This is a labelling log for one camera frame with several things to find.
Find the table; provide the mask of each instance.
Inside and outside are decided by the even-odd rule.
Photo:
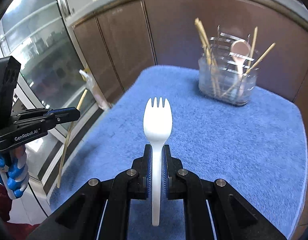
[[[308,175],[307,141],[298,108],[255,87],[245,106],[204,97],[198,71],[174,66],[144,70],[104,118],[96,121],[69,163],[52,209],[90,178],[107,180],[131,167],[148,143],[143,114],[149,98],[168,98],[173,157],[200,178],[227,180],[288,239],[303,209]],[[181,200],[162,200],[160,226],[151,225],[151,200],[132,200],[128,239],[185,239]]]

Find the screw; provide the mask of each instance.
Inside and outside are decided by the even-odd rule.
[[[90,186],[96,186],[96,185],[98,184],[98,179],[90,179],[90,180],[88,181],[88,184],[89,184]]]
[[[129,169],[126,173],[128,176],[134,176],[137,173],[137,171],[134,169]]]
[[[186,170],[186,169],[179,169],[178,170],[178,174],[180,174],[180,175],[182,175],[182,176],[185,176],[185,175],[187,175],[188,174],[188,170]]]
[[[224,187],[226,185],[226,181],[224,179],[218,179],[216,184],[217,186]]]

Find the white spork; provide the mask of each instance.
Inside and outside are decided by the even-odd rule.
[[[162,176],[162,148],[169,138],[172,131],[172,111],[167,99],[164,107],[162,98],[159,99],[157,107],[157,98],[150,98],[146,104],[144,113],[144,133],[149,140],[152,151],[152,225],[159,225],[159,213],[161,205],[161,176]]]

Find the fork tine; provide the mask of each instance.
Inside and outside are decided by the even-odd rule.
[[[154,106],[153,107],[157,107],[157,98],[154,98]]]
[[[150,98],[148,101],[147,101],[147,104],[146,104],[146,107],[145,107],[145,111],[146,109],[152,107],[152,99]]]
[[[159,98],[158,107],[163,108],[163,99],[162,98]]]
[[[167,98],[165,98],[164,108],[166,108],[166,110],[170,110],[171,111],[171,106],[170,106],[170,103],[167,100]]]

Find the plastic bag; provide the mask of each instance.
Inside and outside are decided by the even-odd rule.
[[[111,104],[107,102],[105,96],[100,90],[99,86],[96,83],[96,80],[92,75],[87,74],[84,70],[79,70],[79,73],[82,75],[84,80],[86,80],[86,88],[92,93],[94,96],[99,108],[104,111],[111,108]]]

